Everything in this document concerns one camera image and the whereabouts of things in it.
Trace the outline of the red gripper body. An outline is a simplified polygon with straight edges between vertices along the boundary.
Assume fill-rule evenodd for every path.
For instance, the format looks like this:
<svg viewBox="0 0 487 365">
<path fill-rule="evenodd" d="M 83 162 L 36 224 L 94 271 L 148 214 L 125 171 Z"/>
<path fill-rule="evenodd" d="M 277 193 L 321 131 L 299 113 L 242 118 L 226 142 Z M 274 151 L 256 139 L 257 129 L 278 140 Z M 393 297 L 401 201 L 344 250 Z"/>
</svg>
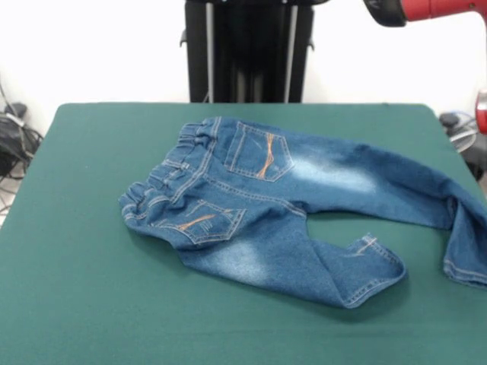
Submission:
<svg viewBox="0 0 487 365">
<path fill-rule="evenodd" d="M 487 91 L 480 90 L 476 98 L 476 124 L 481 134 L 487 133 Z"/>
</svg>

